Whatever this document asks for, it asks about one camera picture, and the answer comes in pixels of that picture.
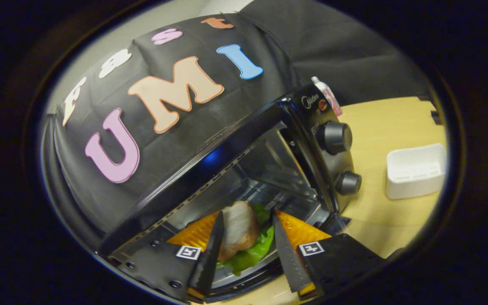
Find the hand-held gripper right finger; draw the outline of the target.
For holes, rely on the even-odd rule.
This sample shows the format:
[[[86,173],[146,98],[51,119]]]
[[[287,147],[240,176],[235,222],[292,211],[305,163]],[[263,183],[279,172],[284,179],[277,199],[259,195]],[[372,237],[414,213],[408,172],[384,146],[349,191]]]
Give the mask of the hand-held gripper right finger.
[[[283,272],[300,301],[333,297],[385,261],[348,234],[325,233],[280,210],[272,224]]]

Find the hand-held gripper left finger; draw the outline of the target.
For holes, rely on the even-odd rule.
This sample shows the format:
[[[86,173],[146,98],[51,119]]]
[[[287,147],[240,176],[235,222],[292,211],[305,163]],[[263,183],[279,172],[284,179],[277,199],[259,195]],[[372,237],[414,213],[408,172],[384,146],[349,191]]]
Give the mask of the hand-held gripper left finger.
[[[225,230],[215,212],[178,234],[155,229],[113,255],[113,263],[148,290],[175,302],[203,302],[211,293]]]

